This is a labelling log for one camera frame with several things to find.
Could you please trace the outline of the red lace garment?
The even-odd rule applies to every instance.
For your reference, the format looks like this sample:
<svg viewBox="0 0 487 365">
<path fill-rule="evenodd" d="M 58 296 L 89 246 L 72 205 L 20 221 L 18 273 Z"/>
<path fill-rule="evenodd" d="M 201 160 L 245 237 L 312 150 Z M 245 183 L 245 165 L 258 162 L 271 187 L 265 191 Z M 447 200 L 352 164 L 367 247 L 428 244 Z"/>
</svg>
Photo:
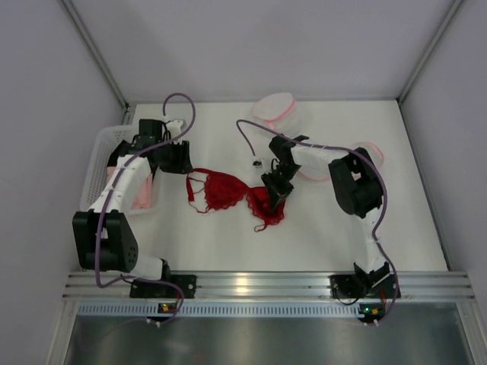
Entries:
<svg viewBox="0 0 487 365">
<path fill-rule="evenodd" d="M 186 175 L 186 194 L 188 204 L 200 214 L 228 210 L 245 202 L 250 213 L 261 222 L 254 227 L 256 233 L 280 224 L 285 218 L 285 204 L 271 209 L 265 187 L 248 186 L 236 176 L 223 172 L 195 168 Z"/>
</svg>

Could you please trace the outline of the pink-trimmed mesh laundry bag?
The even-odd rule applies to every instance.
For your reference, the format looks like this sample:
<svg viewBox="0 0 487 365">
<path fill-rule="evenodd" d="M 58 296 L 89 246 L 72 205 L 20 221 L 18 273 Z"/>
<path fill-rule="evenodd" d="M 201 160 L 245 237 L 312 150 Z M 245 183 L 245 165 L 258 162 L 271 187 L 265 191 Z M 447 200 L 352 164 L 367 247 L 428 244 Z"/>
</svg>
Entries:
<svg viewBox="0 0 487 365">
<path fill-rule="evenodd" d="M 300 135 L 301 111 L 295 97 L 289 92 L 270 94 L 253 104 L 250 109 L 254 122 L 288 137 Z"/>
</svg>

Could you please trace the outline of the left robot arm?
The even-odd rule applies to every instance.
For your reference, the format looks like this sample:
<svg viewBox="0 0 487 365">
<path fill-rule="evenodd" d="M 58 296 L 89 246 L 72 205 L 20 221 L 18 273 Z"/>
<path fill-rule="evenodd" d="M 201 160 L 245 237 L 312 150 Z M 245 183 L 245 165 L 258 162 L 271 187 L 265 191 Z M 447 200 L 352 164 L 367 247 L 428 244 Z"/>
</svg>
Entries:
<svg viewBox="0 0 487 365">
<path fill-rule="evenodd" d="M 192 172 L 189 142 L 181 138 L 188 131 L 183 119 L 141 119 L 129 137 L 109 150 L 102 165 L 106 185 L 92 205 L 72 218 L 79 264 L 94 271 L 99 287 L 105 286 L 101 275 L 107 271 L 124 279 L 169 281 L 166 260 L 140 253 L 128 215 L 142 192 L 152 195 L 157 172 Z"/>
</svg>

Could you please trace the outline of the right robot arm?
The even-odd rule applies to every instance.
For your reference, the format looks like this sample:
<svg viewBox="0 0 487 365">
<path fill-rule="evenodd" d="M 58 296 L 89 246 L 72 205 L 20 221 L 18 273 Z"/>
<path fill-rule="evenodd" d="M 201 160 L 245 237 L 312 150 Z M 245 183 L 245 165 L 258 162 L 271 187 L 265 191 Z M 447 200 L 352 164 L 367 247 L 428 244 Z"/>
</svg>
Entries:
<svg viewBox="0 0 487 365">
<path fill-rule="evenodd" d="M 295 139 L 277 135 L 270 141 L 269 149 L 278 164 L 261 176 L 270 209 L 275 211 L 283 206 L 300 168 L 327 172 L 338 206 L 350 217 L 349 243 L 355 277 L 374 286 L 391 273 L 391 264 L 381 252 L 377 237 L 377 227 L 385 212 L 384 182 L 366 149 L 319 148 L 306 140 L 303 135 Z"/>
</svg>

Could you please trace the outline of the pink garment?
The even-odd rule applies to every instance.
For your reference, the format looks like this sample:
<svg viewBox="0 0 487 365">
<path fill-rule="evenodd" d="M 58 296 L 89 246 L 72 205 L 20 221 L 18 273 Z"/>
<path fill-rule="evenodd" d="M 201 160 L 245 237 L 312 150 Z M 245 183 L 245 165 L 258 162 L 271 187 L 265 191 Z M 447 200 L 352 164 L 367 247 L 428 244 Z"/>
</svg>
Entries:
<svg viewBox="0 0 487 365">
<path fill-rule="evenodd" d="M 153 179 L 154 174 L 151 173 L 142 183 L 140 190 L 132 203 L 132 210 L 149 209 L 152 207 Z"/>
</svg>

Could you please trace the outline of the white plastic basket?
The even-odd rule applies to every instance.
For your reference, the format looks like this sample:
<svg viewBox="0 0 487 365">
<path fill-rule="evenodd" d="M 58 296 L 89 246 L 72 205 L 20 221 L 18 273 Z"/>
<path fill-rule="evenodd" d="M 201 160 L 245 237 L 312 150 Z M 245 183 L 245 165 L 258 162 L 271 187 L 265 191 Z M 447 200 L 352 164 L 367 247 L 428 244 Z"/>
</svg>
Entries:
<svg viewBox="0 0 487 365">
<path fill-rule="evenodd" d="M 115 151 L 121 141 L 131 142 L 137 134 L 137 125 L 107 127 L 97 134 L 81 194 L 81 211 L 88 210 L 104 190 L 107 184 L 107 165 L 110 155 Z M 151 206 L 146 209 L 131 210 L 128 215 L 152 214 L 159 211 L 161 206 L 161 187 L 162 172 L 157 170 L 153 177 Z"/>
</svg>

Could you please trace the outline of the aluminium rail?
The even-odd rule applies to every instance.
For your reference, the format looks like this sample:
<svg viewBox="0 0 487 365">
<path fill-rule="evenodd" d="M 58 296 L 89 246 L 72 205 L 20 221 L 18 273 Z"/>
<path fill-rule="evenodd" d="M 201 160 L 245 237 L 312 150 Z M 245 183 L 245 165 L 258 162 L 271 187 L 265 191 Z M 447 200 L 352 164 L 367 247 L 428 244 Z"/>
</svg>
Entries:
<svg viewBox="0 0 487 365">
<path fill-rule="evenodd" d="M 331 272 L 194 271 L 197 300 L 332 299 Z M 417 303 L 475 300 L 467 274 L 458 271 L 402 271 L 398 274 L 402 301 Z M 129 296 L 123 281 L 101 289 L 89 272 L 68 275 L 64 300 L 121 300 Z"/>
</svg>

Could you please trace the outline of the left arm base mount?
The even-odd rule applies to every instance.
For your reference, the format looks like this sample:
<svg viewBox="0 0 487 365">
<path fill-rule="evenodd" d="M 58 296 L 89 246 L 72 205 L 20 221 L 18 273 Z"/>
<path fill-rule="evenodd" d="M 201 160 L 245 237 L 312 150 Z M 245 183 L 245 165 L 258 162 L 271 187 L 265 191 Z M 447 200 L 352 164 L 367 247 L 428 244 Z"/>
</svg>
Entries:
<svg viewBox="0 0 487 365">
<path fill-rule="evenodd" d="M 197 276 L 171 274 L 169 281 L 135 279 L 130 287 L 132 299 L 193 299 L 196 293 Z"/>
</svg>

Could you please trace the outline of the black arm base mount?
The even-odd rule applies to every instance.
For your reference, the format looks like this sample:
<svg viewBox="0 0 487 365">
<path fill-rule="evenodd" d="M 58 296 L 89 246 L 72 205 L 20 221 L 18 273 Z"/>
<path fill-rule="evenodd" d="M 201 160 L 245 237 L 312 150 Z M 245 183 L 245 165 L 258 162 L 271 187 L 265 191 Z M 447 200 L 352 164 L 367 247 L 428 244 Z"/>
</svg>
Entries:
<svg viewBox="0 0 487 365">
<path fill-rule="evenodd" d="M 387 299 L 402 296 L 392 274 L 340 274 L 330 277 L 332 296 L 337 300 Z"/>
</svg>

